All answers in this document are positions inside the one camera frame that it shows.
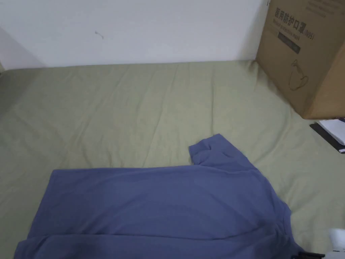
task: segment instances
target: mattress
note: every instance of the mattress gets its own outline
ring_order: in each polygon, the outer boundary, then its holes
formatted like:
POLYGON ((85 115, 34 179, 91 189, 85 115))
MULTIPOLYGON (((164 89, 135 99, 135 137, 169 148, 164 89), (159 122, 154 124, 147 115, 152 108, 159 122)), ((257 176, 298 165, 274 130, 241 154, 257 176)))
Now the mattress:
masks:
POLYGON ((296 242, 345 228, 345 157, 254 61, 10 70, 0 76, 0 254, 27 237, 53 169, 191 163, 221 133, 269 179, 296 242))

